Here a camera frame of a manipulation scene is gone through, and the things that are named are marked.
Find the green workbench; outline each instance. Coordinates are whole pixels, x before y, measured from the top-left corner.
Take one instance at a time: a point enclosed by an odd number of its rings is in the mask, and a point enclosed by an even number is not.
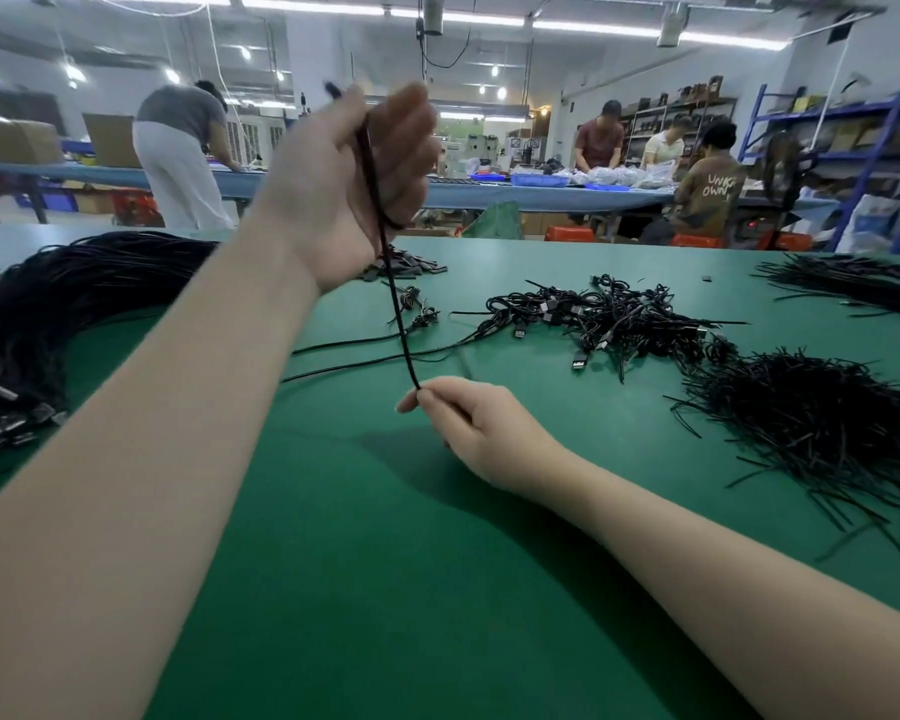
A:
[[[418,278],[440,323],[410,336],[455,342],[488,297],[566,289],[609,273],[664,283],[688,316],[747,321],[744,353],[806,347],[877,361],[900,379],[900,315],[849,318],[837,299],[781,295],[752,277],[778,254],[676,247],[404,238],[449,272]],[[705,282],[704,276],[712,277]],[[353,282],[318,304],[299,346],[388,332],[390,295]],[[81,335],[69,375],[90,392],[153,324]],[[301,355],[298,374],[396,353],[395,341]],[[789,477],[749,472],[719,424],[670,412],[683,394],[668,360],[606,356],[571,370],[560,329],[501,333],[421,378],[472,373],[508,386],[564,445],[612,472],[811,565],[839,538]],[[149,720],[180,718],[746,718],[755,713],[608,554],[546,511],[495,491],[444,448],[424,415],[395,413],[401,361],[280,386],[206,583],[153,698]],[[20,453],[0,455],[0,468]],[[900,554],[868,532],[820,563],[900,610]]]

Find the blue table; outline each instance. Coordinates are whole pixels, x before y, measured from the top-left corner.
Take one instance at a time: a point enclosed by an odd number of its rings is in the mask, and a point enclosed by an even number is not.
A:
[[[0,164],[0,173],[16,175],[23,181],[23,191],[32,194],[39,190],[40,178],[49,180],[82,181],[89,184],[150,189],[142,168],[88,167],[83,164]],[[263,180],[260,171],[236,173],[213,169],[216,185],[226,200],[246,203],[253,199]],[[515,187],[509,184],[452,184],[431,180],[424,207],[427,209],[487,209],[490,205],[516,202],[523,212],[622,212],[647,205],[672,203],[672,192],[633,190],[630,192],[600,192],[578,187],[545,188]],[[766,206],[760,196],[745,196],[742,206]],[[822,222],[837,207],[833,199],[801,199],[793,208],[800,216]]]

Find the ceiling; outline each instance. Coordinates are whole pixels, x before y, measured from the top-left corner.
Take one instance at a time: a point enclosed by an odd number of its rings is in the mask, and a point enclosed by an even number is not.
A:
[[[418,0],[328,0],[351,4],[385,4],[415,8]],[[525,17],[542,7],[544,19],[658,27],[660,0],[619,3],[604,0],[446,0],[446,10]],[[752,6],[757,0],[690,0],[691,25],[708,32],[738,33],[773,15],[713,9],[720,5]],[[773,0],[775,4],[801,0]],[[185,6],[121,2],[139,10],[176,13]],[[293,92],[284,15],[278,11],[213,7],[213,36],[224,78],[231,90],[267,92],[288,100]],[[344,35],[353,54],[356,78],[371,88],[387,90],[421,76],[420,48],[413,20],[340,16],[352,35]],[[78,65],[161,67],[168,62],[187,79],[216,79],[217,59],[206,10],[186,17],[153,17],[119,9],[100,0],[56,0],[44,7],[30,0],[0,0],[0,48],[35,58],[59,60],[60,41]],[[532,55],[528,56],[532,45]],[[249,49],[244,58],[240,47]],[[449,69],[428,66],[428,83],[436,98],[479,101],[503,84],[508,103],[522,98],[529,60],[528,98],[532,105],[552,104],[569,71],[596,70],[613,48],[609,39],[489,25],[444,24],[444,35],[429,40],[428,57],[450,63]],[[498,64],[500,75],[491,76]],[[284,72],[278,81],[275,70]],[[490,86],[483,96],[479,84]]]

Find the cable pile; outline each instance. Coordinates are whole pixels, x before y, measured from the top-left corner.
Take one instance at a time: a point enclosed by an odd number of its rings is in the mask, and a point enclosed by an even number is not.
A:
[[[418,255],[412,255],[403,249],[396,249],[392,244],[387,245],[389,248],[390,268],[393,271],[393,277],[397,280],[412,280],[424,273],[436,276],[440,273],[446,273],[446,265],[440,265],[434,260],[425,260]],[[360,280],[372,283],[378,277],[387,275],[387,264],[383,258],[378,258],[375,262],[367,265],[363,272],[359,275]]]
[[[900,383],[878,381],[862,363],[803,350],[731,358],[687,372],[689,399],[674,399],[739,437],[760,468],[728,487],[783,471],[843,533],[843,545],[875,528],[900,552],[900,530],[878,509],[900,509]],[[856,526],[848,507],[865,518]]]
[[[790,255],[784,262],[761,263],[756,270],[758,277],[795,291],[778,301],[809,296],[846,298],[845,305],[900,313],[900,282],[889,279],[900,280],[900,264],[841,255]]]
[[[715,329],[744,326],[741,321],[675,313],[673,294],[663,285],[634,290],[606,274],[594,275],[590,283],[596,289],[583,292],[527,282],[536,286],[537,292],[495,295],[486,302],[491,316],[477,327],[475,337],[483,338],[510,324],[516,338],[524,337],[529,324],[562,326],[565,334],[574,335],[579,348],[574,369],[585,367],[593,351],[605,351],[616,362],[621,383],[628,363],[648,354],[670,357],[684,371],[704,360],[721,363],[736,353],[736,347]]]
[[[0,274],[0,448],[66,419],[63,355],[78,333],[121,313],[167,305],[215,241],[108,232],[44,247]]]

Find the woman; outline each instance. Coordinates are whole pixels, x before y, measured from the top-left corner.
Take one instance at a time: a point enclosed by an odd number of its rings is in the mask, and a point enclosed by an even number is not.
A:
[[[284,137],[234,238],[0,493],[0,719],[146,712],[294,341],[380,252],[366,119],[386,214],[411,220],[440,153],[426,88],[369,111],[352,89]],[[480,478],[610,551],[764,717],[900,718],[897,611],[578,457],[502,386],[440,377],[397,410],[418,405]]]
[[[227,143],[227,104],[209,80],[165,85],[140,104],[133,148],[169,229],[229,229],[217,180],[203,147],[234,172],[240,165]]]

